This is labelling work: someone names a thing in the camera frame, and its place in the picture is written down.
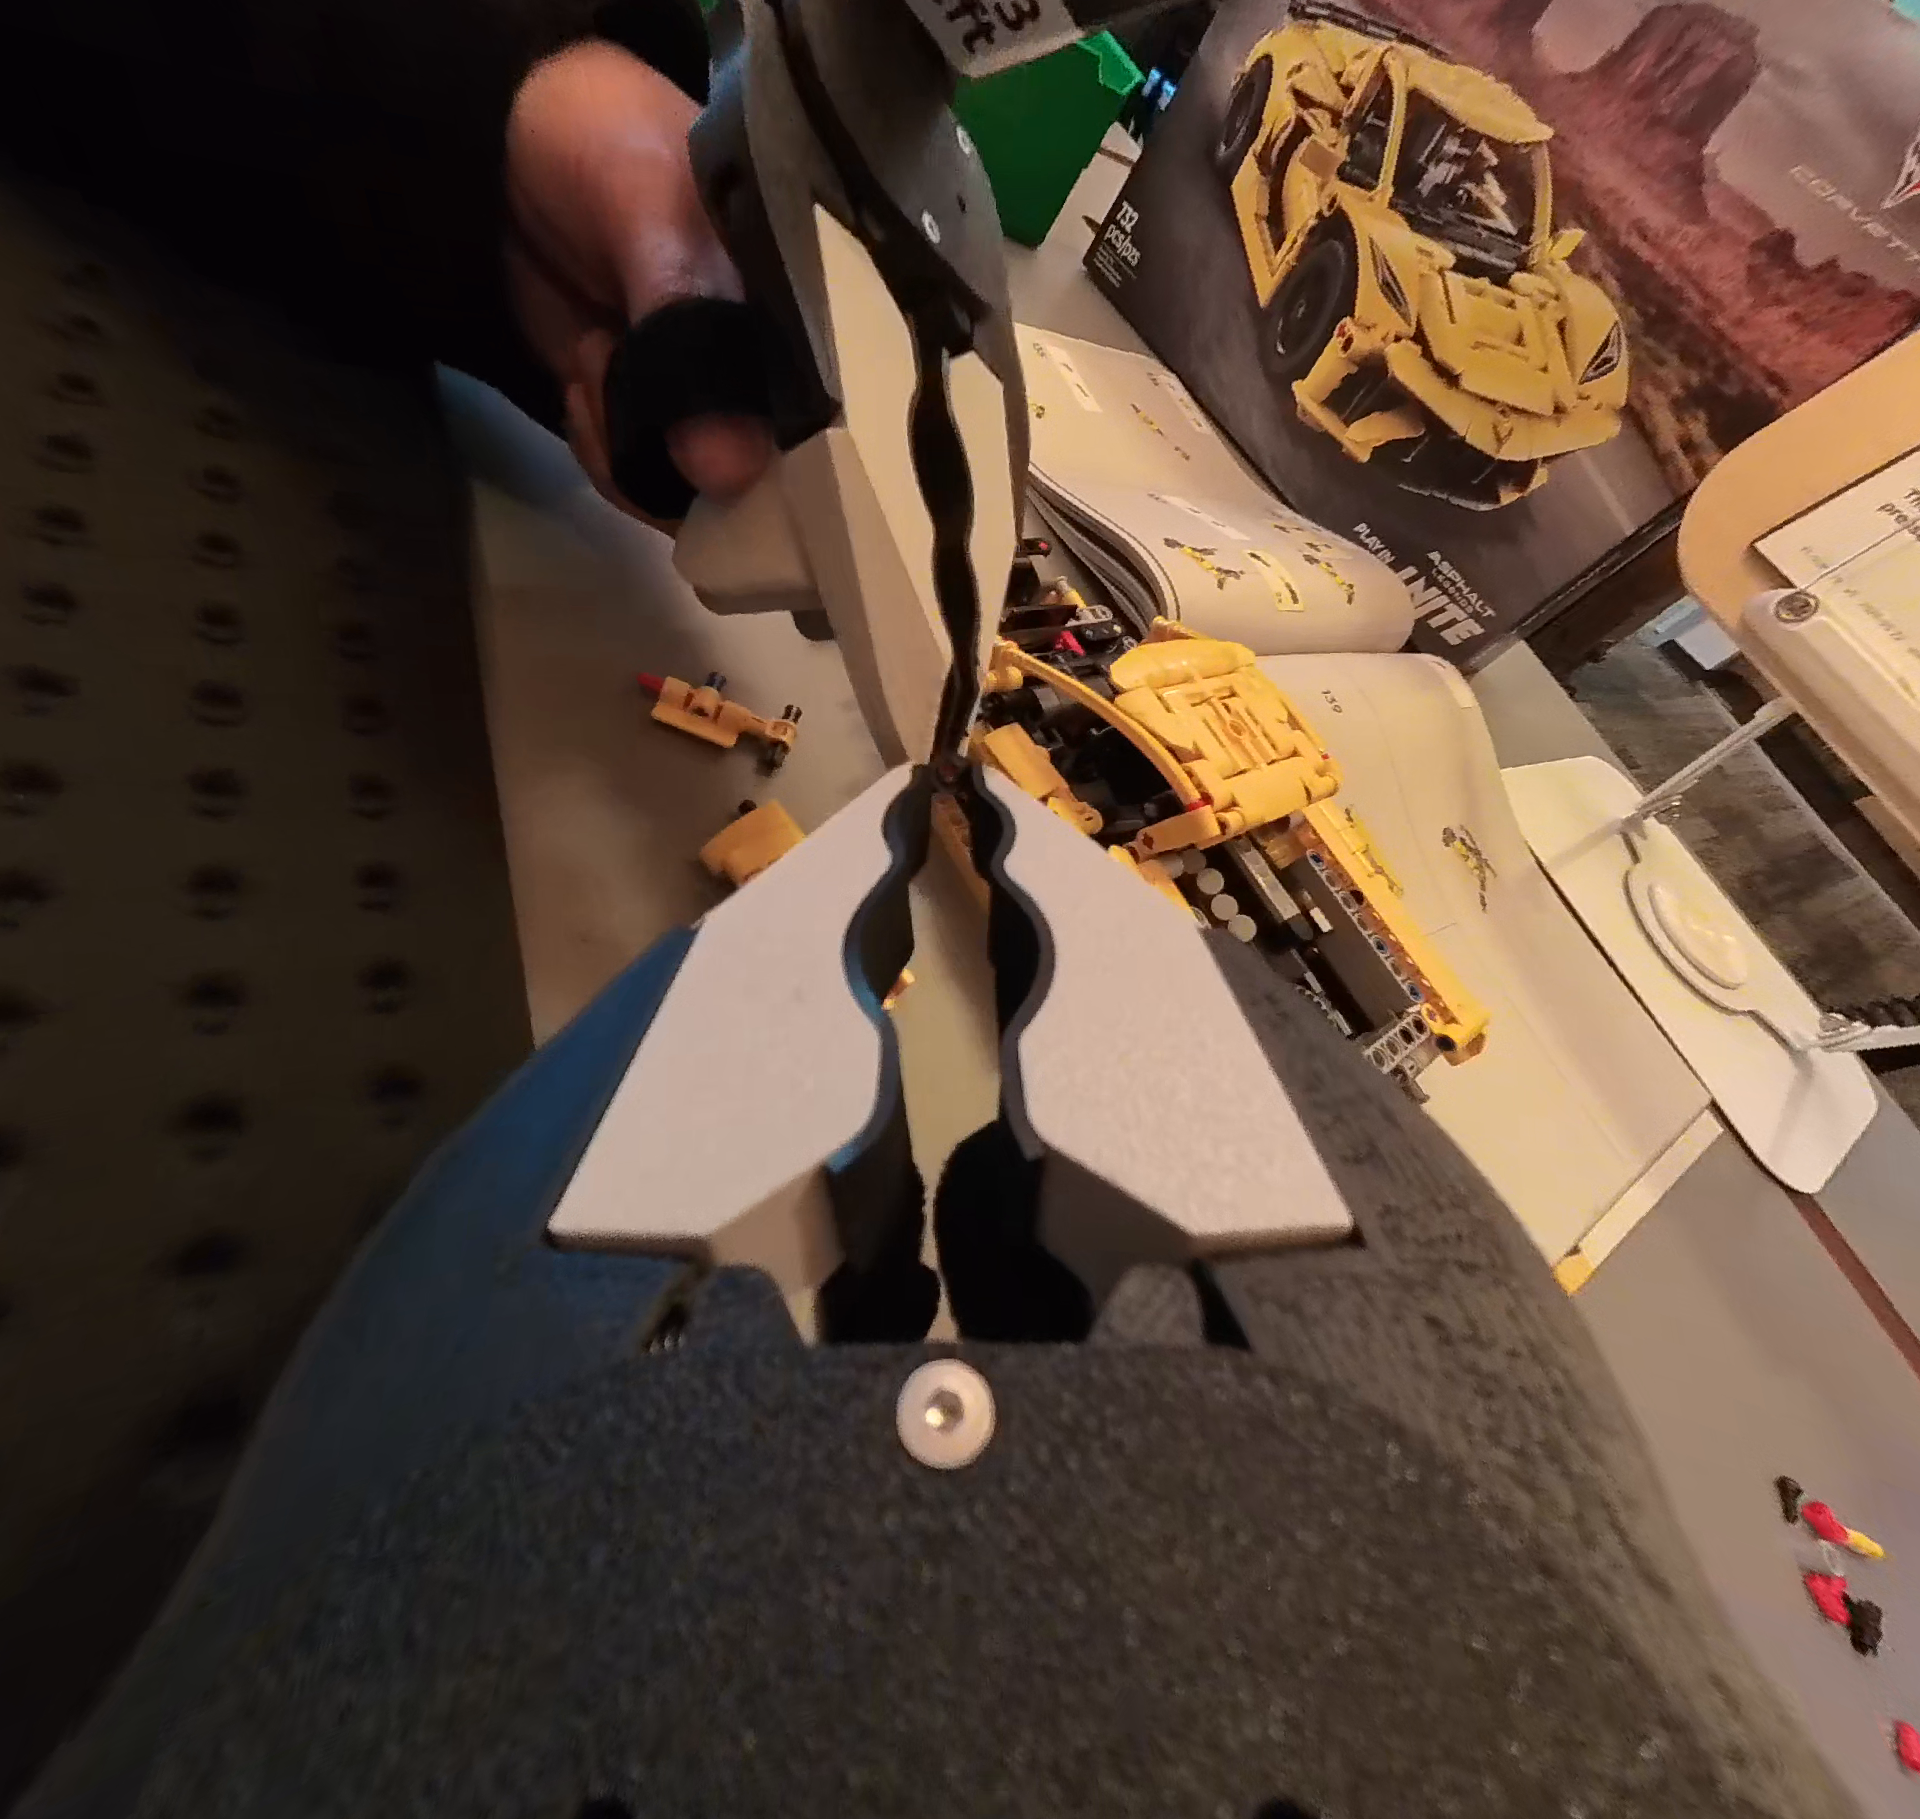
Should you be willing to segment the person's left forearm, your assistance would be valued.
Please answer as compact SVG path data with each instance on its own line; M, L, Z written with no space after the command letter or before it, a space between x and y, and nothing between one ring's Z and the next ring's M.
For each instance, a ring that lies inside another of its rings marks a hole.
M458 367L558 430L507 288L507 127L529 72L595 37L704 94L696 0L2 0L5 171L343 356Z

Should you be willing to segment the small yellow brick subassembly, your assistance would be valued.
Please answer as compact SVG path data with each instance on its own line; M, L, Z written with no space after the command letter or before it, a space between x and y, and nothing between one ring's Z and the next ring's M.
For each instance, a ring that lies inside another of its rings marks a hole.
M700 847L699 862L725 888L743 893L796 849L808 849L808 832L781 801L745 799L731 821ZM911 900L891 891L884 876L867 880L837 894L848 902L829 920L832 962L851 992L887 1016L917 983Z

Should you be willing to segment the grey desk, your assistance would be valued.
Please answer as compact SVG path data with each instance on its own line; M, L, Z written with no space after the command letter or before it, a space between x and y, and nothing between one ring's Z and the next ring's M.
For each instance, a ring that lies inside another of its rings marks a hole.
M771 794L816 827L878 772L829 645L781 615L708 614L668 538L604 505L564 441L440 373L475 479L476 610L493 769L534 1039L708 902L699 847L748 796L734 763L646 723L641 672L734 675L800 701ZM1917 1815L1853 1655L1812 1613L1771 1477L1795 1475L1887 1547L1868 1581L1917 1687L1917 1127L1881 1098L1816 1196L1712 1138L1610 1207L1573 1296L1645 1426L1684 1539L1769 1681L1868 1815Z

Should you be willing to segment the yellow brick link arm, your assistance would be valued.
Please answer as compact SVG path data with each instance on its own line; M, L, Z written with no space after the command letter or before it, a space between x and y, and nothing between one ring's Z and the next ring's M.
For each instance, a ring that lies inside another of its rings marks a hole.
M651 703L651 719L659 726L676 730L715 751L753 748L764 774L779 774L800 737L801 708L789 703L777 717L764 717L751 707L729 698L728 680L712 675L707 680L665 677L659 701Z

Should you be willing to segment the person's left hand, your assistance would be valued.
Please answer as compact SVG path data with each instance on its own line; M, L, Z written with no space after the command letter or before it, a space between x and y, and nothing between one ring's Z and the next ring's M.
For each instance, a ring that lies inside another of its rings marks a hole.
M682 299L745 298L699 196L696 117L636 54L585 40L529 72L503 150L516 319L560 389L567 441L613 505L663 529L678 524L615 482L607 375L638 321Z

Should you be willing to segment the building instruction booklet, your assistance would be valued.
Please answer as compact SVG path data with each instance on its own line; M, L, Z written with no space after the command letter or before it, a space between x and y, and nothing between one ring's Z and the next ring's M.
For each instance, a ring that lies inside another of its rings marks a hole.
M1442 1124L1549 1262L1712 1138L1698 1080L1540 867L1470 683L1413 590L1283 506L1153 358L1019 325L1022 602L1089 604L1069 675L1108 691L1155 622L1241 647L1331 794L1183 855L1199 915L1260 952Z

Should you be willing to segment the white document stand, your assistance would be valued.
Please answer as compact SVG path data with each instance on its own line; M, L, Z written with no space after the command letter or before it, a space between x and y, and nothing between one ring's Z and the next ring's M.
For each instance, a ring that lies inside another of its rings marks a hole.
M1722 460L1681 514L1680 578L1769 700L1674 777L1637 792L1600 758L1505 776L1535 856L1708 1089L1763 1170L1818 1194L1878 1110L1867 1051L1917 1025L1821 1009L1665 824L1685 792L1769 730L1806 721L1917 835L1917 565L1797 590L1754 542L1887 460L1918 450L1918 340L1907 335Z

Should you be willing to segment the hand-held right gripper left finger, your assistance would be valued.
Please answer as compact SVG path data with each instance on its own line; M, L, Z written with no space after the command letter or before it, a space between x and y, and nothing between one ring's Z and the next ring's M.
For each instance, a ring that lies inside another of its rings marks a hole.
M884 999L931 772L900 767L700 920L548 1222L564 1250L768 1274L832 1343L931 1328L925 1182Z

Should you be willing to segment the small red black brick cluster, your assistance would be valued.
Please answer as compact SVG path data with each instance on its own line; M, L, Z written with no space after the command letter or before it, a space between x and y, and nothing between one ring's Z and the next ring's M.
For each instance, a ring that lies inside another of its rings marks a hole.
M1834 1630L1873 1708L1884 1758L1906 1784L1918 1780L1917 1687L1887 1658L1884 1605L1868 1581L1884 1574L1887 1547L1791 1474L1769 1481L1812 1613Z

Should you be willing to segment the printed instruction sheet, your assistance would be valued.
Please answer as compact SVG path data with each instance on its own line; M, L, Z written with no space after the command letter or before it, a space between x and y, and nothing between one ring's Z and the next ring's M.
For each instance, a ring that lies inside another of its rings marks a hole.
M1766 532L1752 550L1797 590L1838 590L1881 568L1917 565L1918 450Z

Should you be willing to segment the yellow brick car model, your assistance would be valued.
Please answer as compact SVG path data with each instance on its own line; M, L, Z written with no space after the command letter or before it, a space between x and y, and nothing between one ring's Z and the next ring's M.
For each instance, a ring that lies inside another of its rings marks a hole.
M1249 647L1134 627L1022 541L968 758L1259 955L1415 1102L1433 1066L1484 1049L1489 1008Z

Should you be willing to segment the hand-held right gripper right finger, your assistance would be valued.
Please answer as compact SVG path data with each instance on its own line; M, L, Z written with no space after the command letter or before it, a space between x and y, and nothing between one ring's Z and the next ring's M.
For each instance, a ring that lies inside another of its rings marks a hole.
M968 824L1001 1114L1038 1242L1091 1306L1140 1267L1349 1242L1354 1212L1201 926L1008 776L973 772Z

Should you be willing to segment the dark car set box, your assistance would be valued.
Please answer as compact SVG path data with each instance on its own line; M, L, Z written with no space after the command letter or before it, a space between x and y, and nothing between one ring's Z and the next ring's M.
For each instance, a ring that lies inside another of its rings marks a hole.
M1887 0L1227 0L1087 265L1472 663L1917 331L1917 111Z

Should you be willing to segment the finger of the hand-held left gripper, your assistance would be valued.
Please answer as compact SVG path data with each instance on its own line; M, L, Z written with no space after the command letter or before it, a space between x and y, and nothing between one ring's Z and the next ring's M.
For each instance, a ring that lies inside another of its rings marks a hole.
M949 360L945 386L962 463L944 538L944 614L954 677L979 701L1022 538L1032 419L1019 363L1004 375L970 350Z
M938 541L912 419L931 379L949 404L953 358L925 363L869 248L811 208L839 414L811 463L810 558L851 693L887 764L933 758L954 645L935 580Z

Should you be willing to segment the green plastic bin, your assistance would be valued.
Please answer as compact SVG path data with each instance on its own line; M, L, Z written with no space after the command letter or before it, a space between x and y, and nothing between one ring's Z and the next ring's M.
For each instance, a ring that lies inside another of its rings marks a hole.
M699 0L712 10L717 0ZM957 116L995 185L1004 234L1042 248L1143 74L1111 31L967 81Z

